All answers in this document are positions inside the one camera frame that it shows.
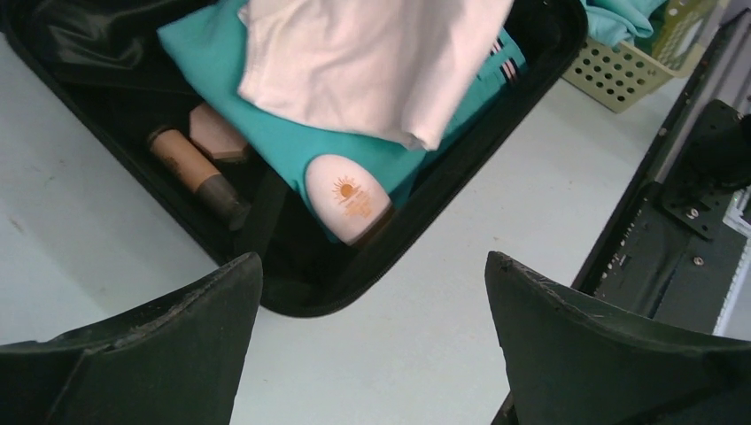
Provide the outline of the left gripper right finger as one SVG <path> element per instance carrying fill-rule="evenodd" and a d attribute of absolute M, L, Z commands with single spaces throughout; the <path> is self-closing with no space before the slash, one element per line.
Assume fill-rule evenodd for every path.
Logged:
<path fill-rule="evenodd" d="M 652 321 L 488 254 L 497 424 L 747 424 L 750 345 Z"/>

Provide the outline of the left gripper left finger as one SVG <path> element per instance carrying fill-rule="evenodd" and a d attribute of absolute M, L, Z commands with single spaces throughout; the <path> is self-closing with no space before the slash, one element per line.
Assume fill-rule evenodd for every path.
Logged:
<path fill-rule="evenodd" d="M 2 423 L 229 423 L 262 284 L 246 253 L 109 319 L 4 345 Z"/>

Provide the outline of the light teal bottom garment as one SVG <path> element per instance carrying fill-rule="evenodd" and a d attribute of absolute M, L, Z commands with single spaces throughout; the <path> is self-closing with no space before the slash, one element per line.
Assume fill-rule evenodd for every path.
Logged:
<path fill-rule="evenodd" d="M 309 127 L 264 112 L 238 94 L 247 36 L 238 10 L 248 2 L 220 1 L 208 5 L 164 25 L 158 31 L 158 38 L 191 87 L 233 125 L 302 198 L 307 198 L 305 175 L 310 161 L 320 155 L 334 154 L 364 167 L 395 205 L 403 205 L 417 173 L 453 145 L 482 110 L 519 79 L 526 65 L 521 48 L 503 25 L 499 60 L 492 66 L 500 84 L 498 93 L 434 151 L 408 149 L 371 136 Z"/>

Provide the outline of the black ribbed hard-shell suitcase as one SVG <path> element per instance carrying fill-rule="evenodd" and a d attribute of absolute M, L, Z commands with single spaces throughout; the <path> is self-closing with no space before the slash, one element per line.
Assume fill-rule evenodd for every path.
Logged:
<path fill-rule="evenodd" d="M 186 131 L 205 99 L 159 43 L 157 29 L 198 14 L 198 1 L 4 1 L 1 29 L 15 53 L 218 264 L 253 251 L 260 303 L 290 317 L 321 317 L 353 303 L 403 257 L 564 74 L 587 30 L 578 1 L 518 1 L 506 28 L 521 50 L 521 79 L 482 102 L 444 153 L 420 160 L 394 192 L 394 219 L 361 248 L 327 236 L 277 160 L 258 148 L 218 168 L 251 203 L 232 228 L 149 153 L 149 135 Z"/>

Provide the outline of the white garment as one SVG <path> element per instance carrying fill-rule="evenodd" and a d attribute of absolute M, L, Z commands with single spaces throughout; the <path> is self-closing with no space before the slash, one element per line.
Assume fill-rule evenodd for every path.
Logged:
<path fill-rule="evenodd" d="M 434 151 L 499 91 L 508 1 L 250 1 L 241 98 L 280 118 Z"/>

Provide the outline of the teal cloth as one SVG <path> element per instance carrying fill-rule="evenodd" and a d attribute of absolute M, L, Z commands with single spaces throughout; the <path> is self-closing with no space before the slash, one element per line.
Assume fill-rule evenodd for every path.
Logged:
<path fill-rule="evenodd" d="M 588 35 L 594 41 L 615 47 L 654 34 L 650 20 L 665 0 L 585 0 L 581 4 L 588 18 Z"/>

